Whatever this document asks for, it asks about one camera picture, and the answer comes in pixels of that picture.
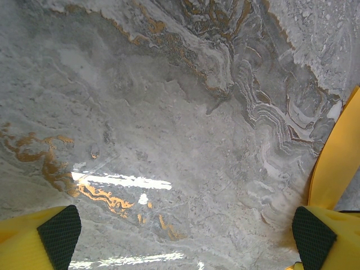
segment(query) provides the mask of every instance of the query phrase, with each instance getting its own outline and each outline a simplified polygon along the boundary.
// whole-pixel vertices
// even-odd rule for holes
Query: marble veining
[[[357,1],[2,3],[1,219],[75,204],[69,269],[299,260],[294,210],[359,82]]]

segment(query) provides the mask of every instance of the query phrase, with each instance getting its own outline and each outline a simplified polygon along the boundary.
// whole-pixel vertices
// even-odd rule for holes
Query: gray marble
[[[357,1],[2,4],[1,219],[75,204],[69,269],[299,260],[291,220],[358,83]]]

